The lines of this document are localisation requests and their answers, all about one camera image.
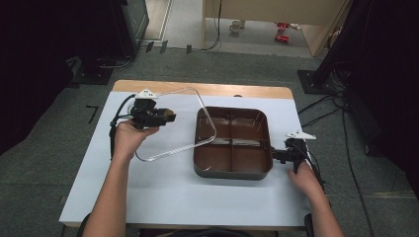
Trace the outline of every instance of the cable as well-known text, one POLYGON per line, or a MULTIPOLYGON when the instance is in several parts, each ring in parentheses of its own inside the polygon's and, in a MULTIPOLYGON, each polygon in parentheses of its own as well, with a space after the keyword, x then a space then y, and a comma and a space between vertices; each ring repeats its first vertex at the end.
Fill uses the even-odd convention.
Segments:
POLYGON ((216 45, 220 42, 220 41, 219 41, 219 19, 221 18, 221 8, 222 8, 222 0, 219 0, 219 8, 218 8, 218 28, 216 28, 216 31, 217 31, 217 37, 216 37, 215 42, 212 44, 212 46, 211 46, 211 47, 209 47, 209 48, 203 48, 203 49, 202 49, 203 51, 207 51, 207 50, 211 50, 211 49, 215 48, 215 47, 216 47, 216 45))
MULTIPOLYGON (((366 41, 366 35, 367 35, 368 24, 369 24, 369 21, 370 21, 371 9, 373 8, 375 1, 376 1, 376 0, 372 0, 371 5, 370 5, 370 9, 369 9, 368 14, 367 14, 366 26, 365 26, 365 28, 364 28, 364 36, 363 36, 363 41, 362 41, 362 44, 361 44, 361 51, 360 51, 359 55, 361 55, 361 54, 364 52, 364 46, 365 46, 365 41, 366 41)), ((330 67, 334 67, 334 66, 336 66, 336 65, 338 65, 338 64, 345 64, 345 63, 348 63, 348 62, 353 62, 353 61, 355 61, 355 60, 356 60, 356 59, 351 59, 351 60, 342 61, 342 62, 335 62, 335 63, 333 63, 330 67)))
POLYGON ((111 121, 111 130, 109 131, 109 136, 111 137, 111 159, 112 159, 112 156, 114 155, 115 134, 117 133, 117 121, 118 119, 120 119, 120 112, 123 109, 126 102, 129 101, 133 97, 135 97, 135 94, 132 94, 126 97, 126 99, 118 108, 117 114, 114 116, 114 119, 111 121))
POLYGON ((333 94, 333 95, 324 96, 324 97, 320 98, 318 101, 313 102, 313 103, 311 103, 310 105, 306 106, 305 108, 303 108, 302 110, 300 110, 297 114, 298 114, 298 115, 299 115, 299 114, 301 114, 302 112, 304 112, 304 111, 306 111, 306 110, 310 109, 311 107, 314 107, 315 105, 319 104, 320 102, 323 102, 323 101, 328 101, 328 100, 332 100, 334 97, 337 97, 337 95, 338 95, 339 93, 341 93, 341 92, 337 92, 337 93, 335 93, 335 94, 333 94))
POLYGON ((361 204, 363 205, 363 209, 364 209, 364 213, 366 215, 368 227, 370 229, 370 234, 371 234, 372 237, 374 237, 375 235, 374 235, 373 227, 371 225, 370 216, 368 214, 368 210, 367 210, 367 207, 366 207, 366 203, 364 201, 363 194, 361 192, 360 185, 358 184, 357 178, 355 176, 354 168, 352 167, 351 156, 349 154, 348 131, 346 129, 346 123, 345 123, 345 111, 342 112, 342 122, 343 122, 343 129, 344 129, 344 133, 345 133, 346 154, 347 154, 347 157, 348 157, 349 168, 351 170, 351 174, 352 174, 352 178, 354 179, 355 186, 357 187, 357 191, 358 191, 358 195, 360 196, 361 204))
POLYGON ((132 61, 132 59, 133 59, 133 57, 131 56, 130 58, 129 58, 129 61, 128 62, 126 62, 126 63, 124 63, 124 64, 122 64, 122 65, 116 65, 116 66, 99 66, 100 68, 106 68, 106 69, 114 69, 114 68, 122 68, 122 67, 125 67, 125 66, 127 66, 131 61, 132 61))
POLYGON ((303 127, 307 127, 307 126, 311 126, 311 125, 313 125, 313 124, 317 123, 319 120, 324 119, 324 118, 326 118, 326 117, 328 117, 328 116, 330 116, 330 115, 332 115, 332 114, 336 113, 336 112, 337 112, 337 111, 339 111, 339 110, 341 110, 341 108, 338 108, 338 109, 336 109, 336 110, 334 110, 334 111, 332 111, 332 112, 330 112, 330 113, 327 113, 326 115, 323 115, 323 116, 321 116, 321 117, 319 117, 319 118, 315 118, 315 119, 313 119, 313 120, 309 121, 308 123, 306 123, 306 124, 302 125, 302 126, 301 126, 301 128, 303 128, 303 127))

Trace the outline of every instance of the divided tray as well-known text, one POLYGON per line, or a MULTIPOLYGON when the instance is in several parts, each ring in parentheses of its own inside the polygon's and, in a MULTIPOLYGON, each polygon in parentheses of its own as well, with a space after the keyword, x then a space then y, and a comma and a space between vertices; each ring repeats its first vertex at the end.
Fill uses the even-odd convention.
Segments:
MULTIPOLYGON (((272 169, 272 147, 264 113, 253 109, 207 107, 216 128, 215 140, 194 148, 194 170, 204 178, 262 180, 272 169)), ((213 130, 198 111, 195 141, 213 130)))

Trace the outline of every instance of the table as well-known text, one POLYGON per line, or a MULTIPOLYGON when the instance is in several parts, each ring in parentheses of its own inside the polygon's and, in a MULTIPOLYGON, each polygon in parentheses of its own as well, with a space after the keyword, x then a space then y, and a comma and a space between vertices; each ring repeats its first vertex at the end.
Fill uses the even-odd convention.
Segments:
MULTIPOLYGON (((59 221, 77 227, 91 211, 110 164, 110 121, 131 92, 148 88, 154 93, 193 87, 206 106, 258 109, 268 118, 271 144, 285 149, 286 132, 301 130, 288 88, 198 83, 118 81, 110 93, 86 151, 59 221)), ((194 139, 198 107, 191 95, 174 95, 157 100, 157 107, 184 103, 187 118, 166 124, 176 137, 148 137, 141 149, 170 143, 174 139, 194 139)), ((281 230, 303 229, 303 218, 310 212, 307 198, 291 183, 287 169, 274 161, 274 168, 262 181, 206 179, 193 169, 193 150, 183 151, 153 162, 133 158, 129 167, 127 190, 128 227, 138 228, 209 228, 281 230)))
MULTIPOLYGON (((218 18, 220 0, 203 0, 202 48, 206 18, 218 18)), ((221 18, 301 24, 310 52, 317 56, 335 28, 343 25, 351 0, 222 0, 221 18)))

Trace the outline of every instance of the black curtain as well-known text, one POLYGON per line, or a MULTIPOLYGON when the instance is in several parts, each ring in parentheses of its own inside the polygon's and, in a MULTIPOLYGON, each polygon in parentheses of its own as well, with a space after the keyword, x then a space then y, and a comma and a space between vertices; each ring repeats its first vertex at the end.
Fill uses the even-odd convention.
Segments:
POLYGON ((45 1, 4 2, 0 10, 0 154, 31 132, 72 79, 71 47, 45 1))

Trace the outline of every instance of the gray floor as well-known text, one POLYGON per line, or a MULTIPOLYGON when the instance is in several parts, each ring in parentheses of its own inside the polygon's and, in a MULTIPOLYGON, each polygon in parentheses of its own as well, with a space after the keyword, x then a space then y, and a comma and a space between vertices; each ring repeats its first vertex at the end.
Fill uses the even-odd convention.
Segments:
MULTIPOLYGON (((176 3, 185 2, 174 0, 170 16, 176 15, 173 11, 175 7, 180 7, 176 3)), ((180 24, 173 18, 172 21, 169 19, 165 33, 169 46, 185 48, 186 44, 199 43, 201 38, 190 38, 191 41, 182 39, 183 30, 173 27, 181 27, 187 22, 180 24)), ((0 157, 0 237, 60 236, 63 226, 58 218, 65 197, 77 175, 108 94, 117 80, 289 87, 299 110, 322 97, 304 94, 296 74, 298 69, 315 70, 321 63, 320 58, 307 56, 304 52, 306 45, 295 48, 288 45, 289 50, 268 53, 270 49, 264 48, 274 45, 255 45, 258 43, 252 41, 252 37, 248 39, 245 40, 244 34, 238 39, 224 36, 221 39, 224 51, 220 48, 215 51, 194 50, 190 54, 184 49, 167 48, 160 53, 158 47, 149 52, 143 48, 133 62, 114 70, 108 85, 80 85, 78 89, 64 89, 27 139, 0 157), (93 109, 86 106, 99 107, 91 123, 93 109)), ((324 102, 302 113, 300 122, 305 124, 334 109, 331 101, 324 102)), ((344 114, 344 118, 354 172, 376 236, 419 236, 419 202, 403 172, 385 157, 366 156, 357 122, 351 114, 344 114)), ((345 234, 369 236, 366 216, 348 165, 342 112, 324 118, 304 131, 317 136, 316 140, 308 141, 308 146, 318 159, 326 181, 326 193, 345 234)), ((75 236, 76 231, 76 228, 66 228, 64 234, 75 236)), ((127 236, 134 236, 134 233, 135 230, 130 230, 127 236)), ((281 231, 280 234, 305 236, 303 232, 281 231)))

